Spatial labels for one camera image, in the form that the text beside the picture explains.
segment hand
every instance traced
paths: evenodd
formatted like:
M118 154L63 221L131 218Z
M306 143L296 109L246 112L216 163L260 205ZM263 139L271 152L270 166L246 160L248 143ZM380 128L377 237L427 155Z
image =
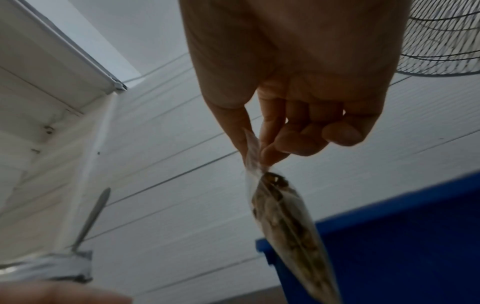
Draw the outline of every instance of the hand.
M0 283L2 304L131 304L132 299L71 282Z
M180 0L203 97L245 158L258 92L261 161L365 139L382 112L410 2Z

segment clear plastic bag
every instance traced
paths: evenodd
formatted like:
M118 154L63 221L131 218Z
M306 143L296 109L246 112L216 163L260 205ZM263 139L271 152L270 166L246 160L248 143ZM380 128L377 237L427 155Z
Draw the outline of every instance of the clear plastic bag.
M250 207L265 238L307 292L323 304L342 302L333 268L305 203L278 172L260 165L260 145L246 132Z

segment white ceiling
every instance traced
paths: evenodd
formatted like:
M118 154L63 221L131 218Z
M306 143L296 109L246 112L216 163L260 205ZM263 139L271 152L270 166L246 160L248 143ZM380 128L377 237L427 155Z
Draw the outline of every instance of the white ceiling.
M177 0L70 0L140 73L188 51Z

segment blue container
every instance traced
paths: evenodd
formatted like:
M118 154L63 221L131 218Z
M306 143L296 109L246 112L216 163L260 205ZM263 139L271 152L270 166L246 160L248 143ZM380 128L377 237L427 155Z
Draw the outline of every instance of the blue container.
M318 222L345 304L479 304L480 174ZM290 304L318 303L270 244Z

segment fan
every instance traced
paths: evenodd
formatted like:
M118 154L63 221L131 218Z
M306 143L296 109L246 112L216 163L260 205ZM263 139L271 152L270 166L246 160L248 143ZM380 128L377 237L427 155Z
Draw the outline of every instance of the fan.
M399 73L480 73L480 0L413 0Z

